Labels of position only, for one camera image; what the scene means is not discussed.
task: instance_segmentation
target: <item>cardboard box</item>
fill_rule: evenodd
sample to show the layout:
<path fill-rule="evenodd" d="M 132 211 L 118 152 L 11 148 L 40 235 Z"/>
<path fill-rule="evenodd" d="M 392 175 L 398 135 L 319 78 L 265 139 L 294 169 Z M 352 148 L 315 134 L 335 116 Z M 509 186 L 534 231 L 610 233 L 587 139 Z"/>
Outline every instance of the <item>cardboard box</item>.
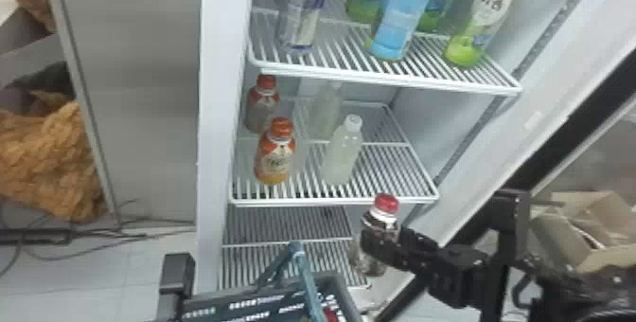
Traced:
<path fill-rule="evenodd" d="M 555 192 L 565 204 L 537 215 L 530 228 L 550 258 L 578 273 L 636 265 L 636 214 L 612 191 Z"/>

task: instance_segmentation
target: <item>white bottle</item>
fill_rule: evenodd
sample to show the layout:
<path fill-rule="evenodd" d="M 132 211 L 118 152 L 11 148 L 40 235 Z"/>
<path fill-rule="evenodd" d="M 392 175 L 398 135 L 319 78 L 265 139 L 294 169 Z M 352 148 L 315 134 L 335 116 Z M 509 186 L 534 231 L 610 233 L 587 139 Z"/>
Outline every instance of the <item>white bottle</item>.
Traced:
<path fill-rule="evenodd" d="M 333 135 L 343 106 L 342 85 L 342 82 L 330 81 L 313 98 L 309 109 L 310 138 L 329 140 Z"/>
<path fill-rule="evenodd" d="M 362 148 L 362 118 L 348 115 L 336 129 L 323 160 L 323 179 L 329 185 L 344 185 L 351 177 Z"/>

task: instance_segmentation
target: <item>white wire shelf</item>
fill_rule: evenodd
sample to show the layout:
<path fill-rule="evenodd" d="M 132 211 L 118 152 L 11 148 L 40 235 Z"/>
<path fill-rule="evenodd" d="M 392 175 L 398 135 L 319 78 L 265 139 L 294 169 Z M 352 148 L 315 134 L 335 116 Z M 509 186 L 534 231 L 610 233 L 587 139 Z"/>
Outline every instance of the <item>white wire shelf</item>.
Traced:
<path fill-rule="evenodd" d="M 296 141 L 328 143 L 328 140 L 313 138 L 309 135 L 310 98 L 281 98 L 279 104 L 274 116 L 283 116 L 291 119 Z M 393 118 L 391 109 L 384 103 L 346 100 L 343 102 L 337 123 L 343 123 L 347 115 L 358 115 L 362 118 L 363 145 L 382 145 L 386 143 L 408 145 L 406 136 Z M 238 139 L 255 139 L 257 135 L 245 128 L 243 119 L 244 116 L 241 113 Z"/>
<path fill-rule="evenodd" d="M 276 17 L 275 10 L 252 10 L 248 59 L 264 74 L 509 97 L 521 92 L 519 82 L 488 56 L 471 68 L 447 63 L 441 54 L 449 38 L 443 35 L 417 33 L 404 60 L 386 62 L 364 50 L 368 25 L 321 18 L 311 52 L 289 55 L 276 45 Z"/>
<path fill-rule="evenodd" d="M 223 246 L 351 240 L 343 206 L 227 207 Z"/>
<path fill-rule="evenodd" d="M 362 116 L 365 142 L 351 180 L 327 185 L 321 167 L 327 149 L 324 140 L 307 139 L 305 99 L 281 102 L 281 111 L 292 118 L 296 132 L 294 170 L 283 183 L 267 186 L 254 176 L 255 134 L 241 129 L 235 147 L 229 201 L 237 206 L 369 205 L 381 192 L 395 195 L 404 204 L 432 204 L 439 198 L 431 176 L 421 165 L 391 110 L 381 103 L 348 101 L 343 116 Z"/>
<path fill-rule="evenodd" d="M 367 279 L 358 274 L 349 264 L 346 252 L 347 241 L 303 242 L 312 273 L 337 271 L 347 286 L 368 286 Z M 247 286 L 256 281 L 265 268 L 285 249 L 284 244 L 262 244 L 253 246 L 224 246 L 221 249 L 222 264 L 219 270 L 221 290 Z M 298 271 L 291 264 L 283 271 L 284 277 L 295 277 Z"/>

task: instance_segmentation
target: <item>shopping basket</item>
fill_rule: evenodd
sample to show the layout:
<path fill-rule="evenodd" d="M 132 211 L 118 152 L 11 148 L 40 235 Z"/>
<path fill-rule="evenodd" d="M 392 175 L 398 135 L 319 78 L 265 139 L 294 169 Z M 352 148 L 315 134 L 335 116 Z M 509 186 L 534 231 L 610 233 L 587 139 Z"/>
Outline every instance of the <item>shopping basket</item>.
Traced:
<path fill-rule="evenodd" d="M 298 277 L 284 279 L 283 271 L 292 261 Z M 327 322 L 323 309 L 333 311 L 338 322 L 362 322 L 340 274 L 312 275 L 301 243 L 292 241 L 253 285 L 195 295 L 185 301 L 182 321 L 299 322 L 309 314 L 313 322 Z"/>

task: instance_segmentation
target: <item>refrigerator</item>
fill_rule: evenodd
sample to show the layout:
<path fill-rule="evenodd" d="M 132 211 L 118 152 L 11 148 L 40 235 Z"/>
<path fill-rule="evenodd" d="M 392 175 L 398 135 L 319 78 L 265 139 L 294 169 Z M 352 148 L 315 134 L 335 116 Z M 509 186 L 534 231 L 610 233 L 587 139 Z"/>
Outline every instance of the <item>refrigerator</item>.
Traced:
<path fill-rule="evenodd" d="M 636 46 L 634 0 L 516 0 L 470 70 L 441 60 L 444 31 L 417 33 L 404 61 L 385 63 L 364 53 L 369 28 L 344 3 L 326 1 L 314 55 L 298 58 L 275 48 L 274 0 L 52 0 L 110 208 L 138 199 L 196 216 L 198 292 L 254 281 L 301 240 L 359 308 L 385 306 L 413 276 L 362 277 L 346 259 L 374 196 L 396 195 L 400 221 L 445 244 Z M 257 137 L 242 116 L 258 74 L 277 77 L 299 139 L 308 98 L 344 83 L 343 113 L 364 120 L 350 184 L 323 182 L 327 143 L 311 139 L 283 184 L 253 177 Z"/>
<path fill-rule="evenodd" d="M 516 0 L 474 72 L 435 61 L 443 35 L 418 35 L 411 51 L 421 57 L 410 60 L 433 69 L 422 74 L 409 64 L 363 63 L 373 61 L 355 54 L 368 28 L 343 17 L 344 0 L 327 0 L 317 30 L 322 53 L 305 62 L 276 54 L 274 0 L 202 0 L 197 290 L 248 283 L 273 257 L 272 242 L 301 239 L 317 269 L 344 275 L 359 307 L 391 300 L 412 276 L 363 278 L 345 257 L 343 242 L 373 193 L 396 194 L 402 220 L 411 213 L 411 228 L 447 242 L 634 48 L 630 3 Z M 344 82 L 344 112 L 369 123 L 360 181 L 344 188 L 312 181 L 319 142 L 309 143 L 316 163 L 285 183 L 266 188 L 249 177 L 254 148 L 243 148 L 255 139 L 241 128 L 241 103 L 259 73 L 297 85 L 299 98 L 328 80 Z M 305 102 L 289 100 L 302 125 Z M 326 222 L 326 212 L 344 214 L 348 230 Z"/>

